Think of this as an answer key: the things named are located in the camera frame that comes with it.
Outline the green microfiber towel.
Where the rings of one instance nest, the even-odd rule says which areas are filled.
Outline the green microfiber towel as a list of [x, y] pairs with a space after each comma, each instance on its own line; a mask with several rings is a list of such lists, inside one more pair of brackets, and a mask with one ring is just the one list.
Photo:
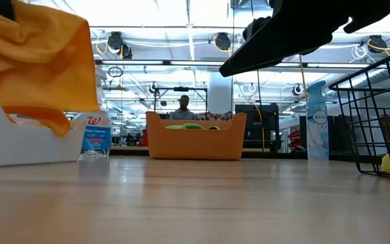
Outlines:
[[217, 126], [204, 127], [197, 123], [185, 123], [183, 125], [169, 125], [167, 129], [203, 129], [203, 130], [220, 130]]

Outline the orange plastic basket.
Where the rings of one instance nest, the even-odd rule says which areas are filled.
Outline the orange plastic basket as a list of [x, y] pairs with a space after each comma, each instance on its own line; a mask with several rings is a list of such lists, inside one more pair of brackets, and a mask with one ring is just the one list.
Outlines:
[[187, 124], [184, 120], [161, 119], [146, 113], [149, 155], [153, 159], [236, 161], [242, 155], [246, 114], [235, 114], [229, 121], [192, 121], [201, 129], [171, 129]]

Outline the black background rig frame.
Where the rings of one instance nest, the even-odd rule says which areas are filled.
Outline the black background rig frame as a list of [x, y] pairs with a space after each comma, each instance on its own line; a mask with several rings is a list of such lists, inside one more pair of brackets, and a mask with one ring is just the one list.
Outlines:
[[153, 111], [157, 111], [156, 103], [158, 100], [162, 98], [163, 95], [165, 95], [168, 91], [173, 91], [173, 92], [189, 92], [189, 91], [194, 91], [196, 94], [199, 94], [199, 91], [203, 91], [205, 93], [205, 97], [202, 97], [202, 100], [205, 103], [205, 111], [208, 111], [208, 89], [207, 88], [196, 88], [196, 87], [184, 87], [184, 86], [179, 86], [179, 87], [156, 87], [154, 88], [154, 101], [153, 101]]

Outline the orange microfiber towel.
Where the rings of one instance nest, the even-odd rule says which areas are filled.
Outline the orange microfiber towel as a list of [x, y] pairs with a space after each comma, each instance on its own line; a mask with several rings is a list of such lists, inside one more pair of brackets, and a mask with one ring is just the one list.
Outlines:
[[15, 20], [0, 15], [0, 107], [65, 136], [65, 111], [99, 109], [89, 23], [51, 7], [12, 3]]

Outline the blue cap water bottle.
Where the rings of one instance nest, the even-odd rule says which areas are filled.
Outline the blue cap water bottle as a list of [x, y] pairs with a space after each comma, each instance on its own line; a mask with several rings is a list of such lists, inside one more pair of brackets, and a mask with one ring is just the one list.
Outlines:
[[328, 109], [323, 96], [325, 81], [307, 88], [307, 151], [308, 159], [318, 163], [329, 160]]

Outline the black aluminium table frame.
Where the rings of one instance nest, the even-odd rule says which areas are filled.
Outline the black aluminium table frame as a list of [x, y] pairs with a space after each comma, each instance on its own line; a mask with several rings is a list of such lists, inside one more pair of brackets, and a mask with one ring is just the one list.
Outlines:
[[[142, 146], [113, 146], [110, 150], [112, 156], [148, 156], [149, 150]], [[305, 152], [262, 152], [260, 148], [244, 148], [242, 151], [243, 159], [307, 159]], [[350, 154], [331, 154], [329, 157], [333, 161], [354, 161]]]

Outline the white plastic basket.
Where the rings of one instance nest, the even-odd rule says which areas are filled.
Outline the white plastic basket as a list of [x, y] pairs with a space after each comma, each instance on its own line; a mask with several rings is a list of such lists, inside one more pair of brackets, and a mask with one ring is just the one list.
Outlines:
[[0, 167], [76, 161], [81, 153], [86, 122], [77, 121], [63, 137], [30, 119], [8, 120], [0, 107]]

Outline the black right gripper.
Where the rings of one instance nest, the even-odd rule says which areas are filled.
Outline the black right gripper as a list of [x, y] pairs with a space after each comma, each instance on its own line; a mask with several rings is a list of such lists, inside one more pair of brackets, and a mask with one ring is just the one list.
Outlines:
[[330, 43], [332, 33], [354, 33], [390, 14], [390, 0], [272, 0], [274, 13], [220, 67], [223, 77], [275, 66]]

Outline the person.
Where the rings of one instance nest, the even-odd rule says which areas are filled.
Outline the person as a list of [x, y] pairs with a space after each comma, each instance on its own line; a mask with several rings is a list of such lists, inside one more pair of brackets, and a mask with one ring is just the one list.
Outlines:
[[189, 97], [182, 95], [179, 99], [179, 108], [170, 113], [171, 120], [196, 120], [196, 115], [188, 109]]

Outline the clear glass cleaner spray bottle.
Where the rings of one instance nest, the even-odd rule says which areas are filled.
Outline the clear glass cleaner spray bottle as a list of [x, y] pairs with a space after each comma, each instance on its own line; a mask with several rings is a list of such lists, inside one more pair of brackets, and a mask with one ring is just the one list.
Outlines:
[[95, 160], [108, 157], [112, 144], [112, 122], [102, 83], [107, 80], [106, 73], [95, 67], [95, 86], [99, 110], [94, 113], [78, 113], [74, 121], [85, 121], [85, 133], [81, 146], [80, 160]]

